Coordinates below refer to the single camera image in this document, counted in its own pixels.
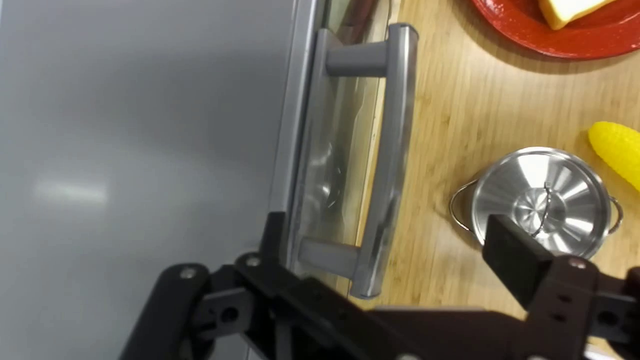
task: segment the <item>metal pot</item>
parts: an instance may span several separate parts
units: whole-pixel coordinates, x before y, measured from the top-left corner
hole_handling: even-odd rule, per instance
[[[592,167],[573,153],[540,146],[513,151],[465,183],[454,192],[451,209],[453,220],[481,243],[489,215],[506,214],[550,252],[585,258],[625,217]]]

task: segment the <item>refrigerator handle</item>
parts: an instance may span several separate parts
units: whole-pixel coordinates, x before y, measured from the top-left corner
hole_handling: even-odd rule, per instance
[[[320,30],[320,44],[329,44],[329,35],[329,30]],[[307,242],[300,253],[304,261],[351,278],[351,292],[359,298],[380,294],[391,253],[411,144],[417,45],[419,31],[413,26],[391,23],[385,42],[331,45],[324,54],[329,75],[387,78],[379,162],[362,246]]]

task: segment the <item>red plate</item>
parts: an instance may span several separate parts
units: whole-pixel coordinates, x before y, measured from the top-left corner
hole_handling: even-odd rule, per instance
[[[506,37],[553,57],[610,57],[640,47],[640,0],[614,0],[563,30],[550,30],[539,0],[474,0]]]

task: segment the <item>refrigerator door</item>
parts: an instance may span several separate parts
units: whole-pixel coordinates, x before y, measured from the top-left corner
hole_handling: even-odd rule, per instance
[[[401,207],[419,34],[389,23],[389,0],[333,3],[344,17],[317,39],[290,258],[298,273],[331,284],[338,273],[372,298]]]
[[[0,358],[118,358],[167,265],[288,201],[315,1],[0,5]]]

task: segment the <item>wooden countertop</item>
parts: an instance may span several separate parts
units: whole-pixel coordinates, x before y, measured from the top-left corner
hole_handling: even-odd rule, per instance
[[[622,201],[627,220],[595,261],[625,276],[640,264],[640,194],[587,141],[595,120],[640,127],[640,52],[559,61],[502,39],[462,0],[404,0],[401,21],[421,31],[419,91],[385,292],[362,306],[481,306],[523,313],[448,217],[451,194],[490,162],[524,146],[579,153]]]

